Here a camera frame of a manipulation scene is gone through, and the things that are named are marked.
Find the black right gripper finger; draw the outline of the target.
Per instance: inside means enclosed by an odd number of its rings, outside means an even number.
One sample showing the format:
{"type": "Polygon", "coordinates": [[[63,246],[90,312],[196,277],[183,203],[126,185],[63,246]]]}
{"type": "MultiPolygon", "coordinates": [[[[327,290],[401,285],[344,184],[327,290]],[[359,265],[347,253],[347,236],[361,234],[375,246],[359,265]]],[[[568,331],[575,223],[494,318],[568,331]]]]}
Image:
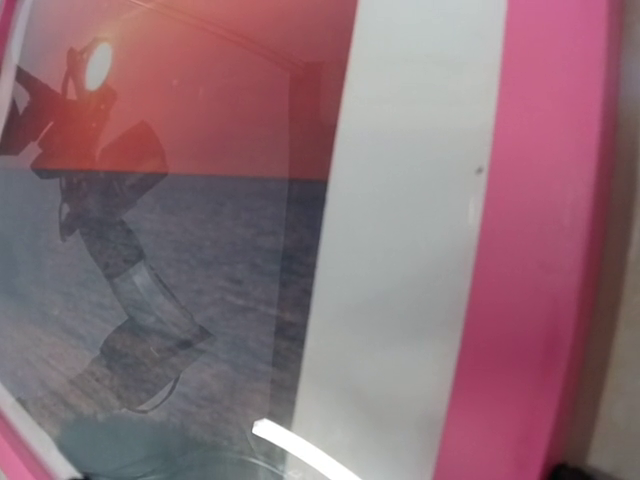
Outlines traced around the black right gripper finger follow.
{"type": "Polygon", "coordinates": [[[547,476],[548,480],[599,480],[600,477],[587,469],[569,464],[555,465],[547,476]]]}

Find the red and dark photo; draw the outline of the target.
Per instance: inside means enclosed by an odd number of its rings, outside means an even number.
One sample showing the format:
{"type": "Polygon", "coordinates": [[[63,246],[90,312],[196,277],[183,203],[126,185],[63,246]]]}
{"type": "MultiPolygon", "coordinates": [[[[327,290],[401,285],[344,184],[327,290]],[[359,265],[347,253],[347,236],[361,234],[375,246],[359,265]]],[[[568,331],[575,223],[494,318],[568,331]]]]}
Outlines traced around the red and dark photo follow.
{"type": "Polygon", "coordinates": [[[1,475],[296,479],[353,1],[1,5],[1,475]]]}

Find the wooden picture frame red edge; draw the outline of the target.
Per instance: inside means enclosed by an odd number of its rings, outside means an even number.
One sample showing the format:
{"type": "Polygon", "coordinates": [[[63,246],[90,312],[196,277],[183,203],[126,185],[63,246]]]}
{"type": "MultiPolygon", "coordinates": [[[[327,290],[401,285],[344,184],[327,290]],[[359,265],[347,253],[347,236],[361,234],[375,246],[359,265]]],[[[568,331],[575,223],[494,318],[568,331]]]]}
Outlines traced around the wooden picture frame red edge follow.
{"type": "Polygon", "coordinates": [[[304,479],[546,479],[592,311],[618,1],[357,5],[290,426],[304,479]]]}

